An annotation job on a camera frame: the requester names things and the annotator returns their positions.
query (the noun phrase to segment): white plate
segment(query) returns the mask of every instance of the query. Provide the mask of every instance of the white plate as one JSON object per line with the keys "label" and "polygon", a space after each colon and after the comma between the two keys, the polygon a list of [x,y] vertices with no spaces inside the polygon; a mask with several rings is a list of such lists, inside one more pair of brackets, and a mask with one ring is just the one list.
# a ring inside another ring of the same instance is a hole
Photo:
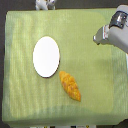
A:
{"label": "white plate", "polygon": [[60,60],[59,48],[51,37],[42,37],[33,51],[33,64],[37,73],[42,77],[52,76]]}

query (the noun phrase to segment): green cloth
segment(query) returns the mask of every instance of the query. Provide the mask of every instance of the green cloth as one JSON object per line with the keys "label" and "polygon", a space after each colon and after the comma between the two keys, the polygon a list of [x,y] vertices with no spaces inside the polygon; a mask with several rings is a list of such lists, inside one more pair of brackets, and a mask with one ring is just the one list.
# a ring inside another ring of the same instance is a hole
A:
{"label": "green cloth", "polygon": [[[126,54],[97,46],[93,35],[109,24],[115,9],[10,11],[6,16],[2,119],[10,126],[117,124],[128,118]],[[60,65],[50,78],[33,66],[37,41],[52,37]],[[81,93],[72,100],[59,71],[70,73]]]}

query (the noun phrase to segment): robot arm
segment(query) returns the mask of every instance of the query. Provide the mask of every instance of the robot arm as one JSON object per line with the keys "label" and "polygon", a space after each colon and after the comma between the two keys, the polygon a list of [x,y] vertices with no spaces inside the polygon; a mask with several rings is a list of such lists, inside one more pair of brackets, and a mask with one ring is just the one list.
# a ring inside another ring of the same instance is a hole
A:
{"label": "robot arm", "polygon": [[128,53],[128,6],[120,5],[110,24],[100,28],[93,41],[98,45],[114,45]]}

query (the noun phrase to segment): green towel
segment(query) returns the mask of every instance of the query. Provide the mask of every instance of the green towel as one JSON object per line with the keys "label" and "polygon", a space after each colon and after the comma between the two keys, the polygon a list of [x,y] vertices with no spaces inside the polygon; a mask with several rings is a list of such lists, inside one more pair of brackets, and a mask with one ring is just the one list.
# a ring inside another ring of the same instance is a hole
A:
{"label": "green towel", "polygon": [[[117,124],[128,118],[126,54],[97,46],[93,35],[115,9],[10,11],[6,16],[2,118],[10,126]],[[37,41],[52,37],[60,65],[50,78],[33,66]],[[59,71],[70,73],[81,93],[75,101],[62,88]]]}

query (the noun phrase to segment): small white object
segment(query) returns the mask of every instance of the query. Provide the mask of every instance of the small white object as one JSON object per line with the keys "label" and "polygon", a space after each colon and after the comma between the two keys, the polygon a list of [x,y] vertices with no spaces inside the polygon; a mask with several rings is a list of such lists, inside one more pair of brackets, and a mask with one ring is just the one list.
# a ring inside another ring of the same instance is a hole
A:
{"label": "small white object", "polygon": [[51,37],[41,38],[33,51],[33,64],[37,73],[42,77],[52,76],[60,60],[59,48]]}
{"label": "small white object", "polygon": [[36,10],[55,10],[57,0],[36,0]]}

